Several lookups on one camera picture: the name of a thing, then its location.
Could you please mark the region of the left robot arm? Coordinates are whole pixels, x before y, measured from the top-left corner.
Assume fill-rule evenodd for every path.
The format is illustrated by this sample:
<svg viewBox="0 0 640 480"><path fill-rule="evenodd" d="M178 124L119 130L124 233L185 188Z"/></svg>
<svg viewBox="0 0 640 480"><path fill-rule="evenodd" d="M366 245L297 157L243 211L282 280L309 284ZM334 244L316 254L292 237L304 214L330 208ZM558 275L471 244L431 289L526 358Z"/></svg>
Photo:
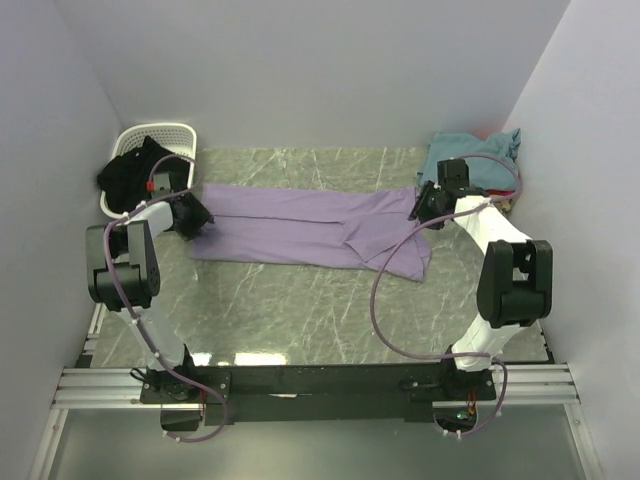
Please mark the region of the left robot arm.
<svg viewBox="0 0 640 480"><path fill-rule="evenodd" d="M187 192L142 202L132 213L85 231L89 295L127 324L145 358L146 369L134 369L132 376L178 402L200 393L200 378L188 348L153 303L161 287L154 240L172 230L191 241L213 223L213 215Z"/></svg>

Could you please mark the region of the purple t shirt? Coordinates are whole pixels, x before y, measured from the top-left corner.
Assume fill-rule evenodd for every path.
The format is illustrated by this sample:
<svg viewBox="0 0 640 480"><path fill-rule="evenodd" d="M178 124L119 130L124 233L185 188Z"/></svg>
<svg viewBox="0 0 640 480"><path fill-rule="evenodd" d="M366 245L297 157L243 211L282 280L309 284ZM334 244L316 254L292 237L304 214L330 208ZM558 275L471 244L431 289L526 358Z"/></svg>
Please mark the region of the purple t shirt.
<svg viewBox="0 0 640 480"><path fill-rule="evenodd" d="M414 233L412 187L373 193L207 184L215 222L194 240L196 260L334 269L385 268L421 282L431 249Z"/></svg>

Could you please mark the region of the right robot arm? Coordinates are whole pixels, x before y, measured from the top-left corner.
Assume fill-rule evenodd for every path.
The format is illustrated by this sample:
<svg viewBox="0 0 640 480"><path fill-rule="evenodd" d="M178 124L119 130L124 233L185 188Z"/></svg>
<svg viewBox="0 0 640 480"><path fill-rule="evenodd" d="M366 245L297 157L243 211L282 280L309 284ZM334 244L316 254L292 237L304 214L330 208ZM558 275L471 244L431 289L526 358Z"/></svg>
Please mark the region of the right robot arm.
<svg viewBox="0 0 640 480"><path fill-rule="evenodd" d="M460 399L474 386L472 372L489 368L509 340L552 307L553 249L518 230L485 189L471 182L467 156L442 160L437 180L421 188L409 218L439 230L457 223L484 255L476 289L477 315L451 346L454 365L441 371L444 395Z"/></svg>

